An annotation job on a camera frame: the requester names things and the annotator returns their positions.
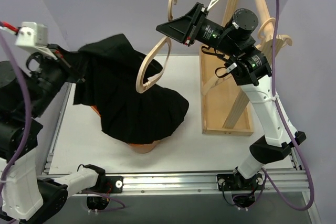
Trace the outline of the black pleated skirt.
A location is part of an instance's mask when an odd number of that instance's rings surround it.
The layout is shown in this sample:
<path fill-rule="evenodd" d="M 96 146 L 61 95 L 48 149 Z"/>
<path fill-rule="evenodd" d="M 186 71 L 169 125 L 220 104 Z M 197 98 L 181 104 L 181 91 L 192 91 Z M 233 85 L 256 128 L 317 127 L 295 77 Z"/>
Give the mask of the black pleated skirt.
<path fill-rule="evenodd" d="M 76 84 L 73 104 L 95 107 L 103 133 L 131 145 L 171 136 L 189 109 L 181 94 L 158 84 L 144 93 L 136 91 L 144 58 L 124 34 L 86 44 L 70 56 L 85 79 Z"/>

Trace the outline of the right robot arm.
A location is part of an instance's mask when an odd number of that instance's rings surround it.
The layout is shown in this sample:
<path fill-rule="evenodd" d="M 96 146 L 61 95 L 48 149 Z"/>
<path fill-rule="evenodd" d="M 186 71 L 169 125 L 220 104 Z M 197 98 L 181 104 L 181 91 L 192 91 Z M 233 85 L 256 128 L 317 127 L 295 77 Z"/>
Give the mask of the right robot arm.
<path fill-rule="evenodd" d="M 203 4 L 195 6 L 184 16 L 157 25 L 156 31 L 187 46 L 199 41 L 215 50 L 214 55 L 224 61 L 235 83 L 249 98 L 264 135 L 249 147 L 249 155 L 236 167 L 233 182 L 244 189 L 256 178 L 261 168 L 283 160 L 306 135 L 279 115 L 282 105 L 271 90 L 272 70 L 266 56 L 255 46 L 251 36 L 258 18 L 249 9 L 237 9 L 225 26 L 207 19 Z"/>

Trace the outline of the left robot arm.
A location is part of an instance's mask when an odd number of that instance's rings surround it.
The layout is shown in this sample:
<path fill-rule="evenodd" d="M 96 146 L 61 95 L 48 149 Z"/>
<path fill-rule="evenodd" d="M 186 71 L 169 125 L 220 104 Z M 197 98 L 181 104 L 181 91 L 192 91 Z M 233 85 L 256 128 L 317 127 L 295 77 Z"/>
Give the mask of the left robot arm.
<path fill-rule="evenodd" d="M 43 223 L 57 214 L 66 200 L 82 191 L 100 193 L 106 172 L 84 165 L 55 179 L 37 178 L 35 157 L 42 125 L 36 121 L 67 82 L 82 83 L 83 75 L 68 59 L 72 52 L 48 44 L 33 50 L 29 60 L 38 68 L 26 74 L 10 61 L 1 62 L 1 218 L 19 223 Z"/>

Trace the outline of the wooden hanger of grey skirt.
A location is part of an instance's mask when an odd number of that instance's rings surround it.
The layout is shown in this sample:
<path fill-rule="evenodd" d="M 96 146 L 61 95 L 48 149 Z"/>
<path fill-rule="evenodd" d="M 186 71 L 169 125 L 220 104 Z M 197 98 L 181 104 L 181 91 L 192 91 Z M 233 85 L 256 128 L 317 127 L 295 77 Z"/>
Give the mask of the wooden hanger of grey skirt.
<path fill-rule="evenodd" d="M 237 86 L 251 84 L 259 85 L 259 79 L 264 76 L 271 76 L 271 67 L 262 49 L 266 45 L 266 37 L 263 37 L 260 45 L 255 46 L 255 40 L 249 33 L 253 30 L 253 20 L 251 23 L 239 22 L 232 17 L 227 25 L 219 31 L 223 33 L 212 34 L 210 41 L 214 41 L 214 46 L 203 45 L 201 52 L 204 56 L 215 56 L 224 65 L 214 70 L 214 75 L 203 85 L 201 94 L 207 92 L 218 85 L 220 79 L 232 76 Z"/>

